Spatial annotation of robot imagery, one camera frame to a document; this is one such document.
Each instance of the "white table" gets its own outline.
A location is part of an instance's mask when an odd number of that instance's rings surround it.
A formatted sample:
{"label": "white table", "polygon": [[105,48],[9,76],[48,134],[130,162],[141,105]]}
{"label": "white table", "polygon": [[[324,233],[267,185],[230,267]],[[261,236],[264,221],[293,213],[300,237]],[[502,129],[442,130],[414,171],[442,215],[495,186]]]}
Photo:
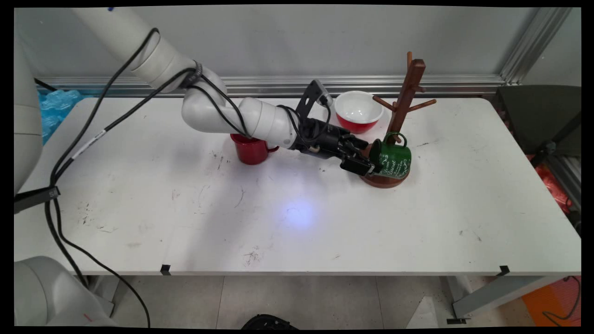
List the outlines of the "white table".
{"label": "white table", "polygon": [[[48,185],[95,101],[72,110],[21,191]],[[81,143],[138,101],[105,99]],[[120,274],[161,275],[164,264],[171,275],[497,275],[507,266],[505,278],[535,277],[520,284],[532,289],[581,272],[581,239],[486,100],[438,99],[411,112],[402,128],[411,172],[391,189],[336,158],[285,149],[244,165],[228,134],[193,130],[181,105],[153,99],[58,182],[64,234]],[[384,111],[360,138],[383,136]],[[107,274],[69,249],[83,273]],[[70,268],[41,205],[14,217],[14,260],[38,255]]]}

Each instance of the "gray wall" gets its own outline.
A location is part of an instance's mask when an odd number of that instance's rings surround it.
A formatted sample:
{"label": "gray wall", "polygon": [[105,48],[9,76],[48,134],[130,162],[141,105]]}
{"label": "gray wall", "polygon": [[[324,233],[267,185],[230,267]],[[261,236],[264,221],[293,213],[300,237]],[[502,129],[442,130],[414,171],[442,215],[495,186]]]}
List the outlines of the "gray wall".
{"label": "gray wall", "polygon": [[[425,60],[425,74],[498,74],[535,13],[394,5],[135,10],[222,76],[404,74],[407,51]],[[16,25],[38,77],[107,77],[121,64],[69,9],[20,8]]]}
{"label": "gray wall", "polygon": [[582,86],[582,9],[573,8],[522,84]]}

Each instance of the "label on cable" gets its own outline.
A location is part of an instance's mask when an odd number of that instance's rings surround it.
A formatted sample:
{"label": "label on cable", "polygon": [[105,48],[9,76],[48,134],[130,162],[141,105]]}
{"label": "label on cable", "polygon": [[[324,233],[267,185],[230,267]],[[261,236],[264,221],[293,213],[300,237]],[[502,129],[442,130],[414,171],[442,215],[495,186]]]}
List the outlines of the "label on cable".
{"label": "label on cable", "polygon": [[72,156],[72,160],[78,158],[79,155],[83,154],[83,152],[88,149],[91,145],[93,145],[95,143],[95,141],[98,141],[99,138],[103,137],[103,135],[105,134],[105,129],[101,130],[100,133],[96,134],[95,137],[91,138],[91,140],[89,140],[85,145],[83,145],[76,153],[74,153],[74,155]]}

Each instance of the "black tape mark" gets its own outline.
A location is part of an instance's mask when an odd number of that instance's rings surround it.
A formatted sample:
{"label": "black tape mark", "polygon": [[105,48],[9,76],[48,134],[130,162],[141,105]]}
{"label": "black tape mark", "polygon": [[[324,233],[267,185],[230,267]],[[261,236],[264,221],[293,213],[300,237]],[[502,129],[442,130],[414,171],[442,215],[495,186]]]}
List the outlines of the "black tape mark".
{"label": "black tape mark", "polygon": [[447,324],[466,324],[466,319],[446,319]]}
{"label": "black tape mark", "polygon": [[501,272],[496,276],[505,276],[506,274],[510,273],[510,269],[507,266],[499,266],[499,269],[501,270]]}
{"label": "black tape mark", "polygon": [[163,274],[163,276],[171,276],[171,274],[169,273],[169,268],[171,268],[170,265],[162,264],[161,265],[161,274]]}

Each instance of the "blue bubble wrap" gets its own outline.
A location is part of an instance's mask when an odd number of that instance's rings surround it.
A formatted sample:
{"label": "blue bubble wrap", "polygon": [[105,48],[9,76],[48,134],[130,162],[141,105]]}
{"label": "blue bubble wrap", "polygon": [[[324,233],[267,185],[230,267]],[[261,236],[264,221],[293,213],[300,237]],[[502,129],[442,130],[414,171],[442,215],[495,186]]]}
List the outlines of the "blue bubble wrap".
{"label": "blue bubble wrap", "polygon": [[37,92],[41,109],[41,125],[43,130],[43,144],[48,141],[60,123],[68,116],[70,110],[88,95],[81,95],[78,90],[57,90],[47,95]]}

